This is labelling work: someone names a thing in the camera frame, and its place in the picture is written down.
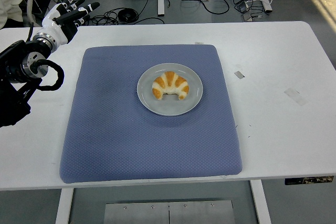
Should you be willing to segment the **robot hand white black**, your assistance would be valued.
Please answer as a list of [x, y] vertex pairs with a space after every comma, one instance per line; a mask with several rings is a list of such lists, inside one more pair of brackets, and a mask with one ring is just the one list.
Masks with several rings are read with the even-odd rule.
[[100, 6], [98, 2], [83, 6], [84, 1], [63, 0], [56, 4], [44, 17], [34, 38], [48, 41], [52, 50], [70, 43], [78, 28], [90, 19], [90, 13]]

